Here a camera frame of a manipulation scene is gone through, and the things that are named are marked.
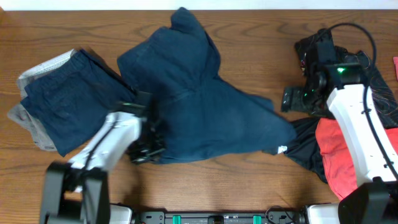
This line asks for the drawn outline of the dark blue denim shorts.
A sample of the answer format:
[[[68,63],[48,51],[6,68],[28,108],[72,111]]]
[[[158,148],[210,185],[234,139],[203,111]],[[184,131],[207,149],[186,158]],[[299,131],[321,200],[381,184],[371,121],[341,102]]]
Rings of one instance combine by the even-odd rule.
[[[123,80],[151,93],[165,150],[160,164],[202,161],[279,148],[296,137],[271,100],[238,90],[219,76],[221,57],[197,18],[175,11],[170,27],[118,58]]]

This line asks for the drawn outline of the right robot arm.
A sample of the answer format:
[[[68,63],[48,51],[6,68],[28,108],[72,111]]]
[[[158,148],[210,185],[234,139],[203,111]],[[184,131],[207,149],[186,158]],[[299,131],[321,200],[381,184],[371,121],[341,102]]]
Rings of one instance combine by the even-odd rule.
[[[339,203],[309,205],[297,223],[397,223],[397,153],[374,107],[369,79],[358,63],[319,65],[304,87],[284,90],[283,112],[320,115],[321,104],[338,122],[353,161],[358,188]]]

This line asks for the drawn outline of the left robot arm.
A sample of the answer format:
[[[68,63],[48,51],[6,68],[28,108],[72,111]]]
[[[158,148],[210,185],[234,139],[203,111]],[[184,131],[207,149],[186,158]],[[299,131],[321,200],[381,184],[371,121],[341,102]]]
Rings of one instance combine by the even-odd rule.
[[[159,157],[158,124],[152,94],[138,91],[133,103],[119,103],[83,150],[48,166],[39,222],[134,223],[133,209],[110,202],[108,175],[124,154],[133,164]]]

